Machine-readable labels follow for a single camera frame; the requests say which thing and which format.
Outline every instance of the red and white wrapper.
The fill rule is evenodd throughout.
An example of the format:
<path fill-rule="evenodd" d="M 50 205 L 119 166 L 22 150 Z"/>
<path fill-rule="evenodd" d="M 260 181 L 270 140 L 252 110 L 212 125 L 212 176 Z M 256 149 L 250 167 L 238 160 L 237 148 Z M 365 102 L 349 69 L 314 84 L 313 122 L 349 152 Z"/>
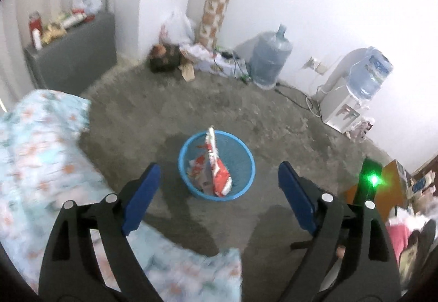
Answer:
<path fill-rule="evenodd" d="M 213 127 L 207 130 L 203 147 L 206 149 L 205 152 L 190 161 L 188 176 L 194 186 L 205 194 L 225 197 L 231 190 L 233 180 L 218 156 Z"/>

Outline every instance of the green light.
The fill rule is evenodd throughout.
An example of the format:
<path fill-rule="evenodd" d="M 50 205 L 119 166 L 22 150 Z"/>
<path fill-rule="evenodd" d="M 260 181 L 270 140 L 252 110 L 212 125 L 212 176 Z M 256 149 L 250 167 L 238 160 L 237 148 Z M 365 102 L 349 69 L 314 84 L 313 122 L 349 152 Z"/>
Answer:
<path fill-rule="evenodd" d="M 380 179 L 376 175 L 371 175 L 369 178 L 369 181 L 373 185 L 373 187 L 376 187 L 380 184 Z"/>

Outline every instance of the floral blanket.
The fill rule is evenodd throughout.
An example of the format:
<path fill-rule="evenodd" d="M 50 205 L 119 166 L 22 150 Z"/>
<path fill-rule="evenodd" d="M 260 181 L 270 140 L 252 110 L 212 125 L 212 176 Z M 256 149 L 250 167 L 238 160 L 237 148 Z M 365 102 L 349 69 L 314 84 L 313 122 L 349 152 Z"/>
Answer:
<path fill-rule="evenodd" d="M 111 192 L 77 147 L 81 132 L 88 129 L 89 106 L 79 97 L 35 90 L 0 118 L 0 242 L 35 291 L 45 245 L 63 203 L 95 203 Z M 92 237 L 105 282 L 117 289 L 98 232 Z M 164 301 L 240 301 L 238 250 L 198 255 L 145 223 L 128 241 Z"/>

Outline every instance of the brown and white checkered box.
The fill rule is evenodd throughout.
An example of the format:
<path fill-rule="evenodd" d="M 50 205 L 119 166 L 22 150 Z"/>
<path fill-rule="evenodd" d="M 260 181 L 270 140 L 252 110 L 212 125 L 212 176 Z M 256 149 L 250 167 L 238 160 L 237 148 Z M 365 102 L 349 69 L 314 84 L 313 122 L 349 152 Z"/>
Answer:
<path fill-rule="evenodd" d="M 198 32 L 198 42 L 211 50 L 216 46 L 229 0 L 205 0 L 204 15 Z"/>

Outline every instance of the blue bin rim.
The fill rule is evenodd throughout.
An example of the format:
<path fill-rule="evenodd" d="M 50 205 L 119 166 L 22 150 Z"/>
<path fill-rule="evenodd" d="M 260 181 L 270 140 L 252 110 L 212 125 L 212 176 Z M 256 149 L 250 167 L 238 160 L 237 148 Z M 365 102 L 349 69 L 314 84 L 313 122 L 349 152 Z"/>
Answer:
<path fill-rule="evenodd" d="M 207 134 L 207 131 L 201 131 L 200 133 L 194 134 L 193 136 L 188 138 L 187 141 L 184 143 L 183 147 L 180 150 L 180 155 L 178 157 L 178 170 L 180 172 L 180 176 L 183 179 L 184 183 L 187 185 L 190 192 L 192 192 L 195 196 L 199 196 L 199 197 L 202 197 L 204 199 L 209 199 L 210 201 L 231 201 L 231 200 L 236 199 L 236 198 L 240 197 L 241 195 L 243 195 L 249 189 L 249 187 L 252 185 L 252 182 L 254 181 L 254 177 L 255 177 L 255 161 L 254 161 L 254 157 L 252 157 L 251 151 L 249 151 L 247 145 L 245 145 L 245 143 L 242 140 L 240 140 L 236 136 L 234 136 L 230 133 L 227 133 L 225 131 L 215 130 L 215 133 L 228 136 L 229 138 L 232 138 L 233 140 L 237 141 L 238 143 L 240 143 L 240 145 L 242 145 L 242 147 L 245 149 L 246 153 L 248 154 L 248 156 L 251 160 L 251 177 L 249 178 L 249 181 L 246 184 L 246 186 L 234 195 L 227 195 L 227 196 L 221 198 L 221 197 L 206 195 L 205 193 L 198 190 L 198 188 L 196 188 L 194 185 L 192 185 L 192 183 L 191 183 L 190 179 L 187 177 L 187 173 L 185 171 L 184 157 L 185 157 L 185 154 L 187 152 L 187 148 L 189 147 L 189 145 L 197 138 L 199 138 L 201 136 L 205 136 Z"/>

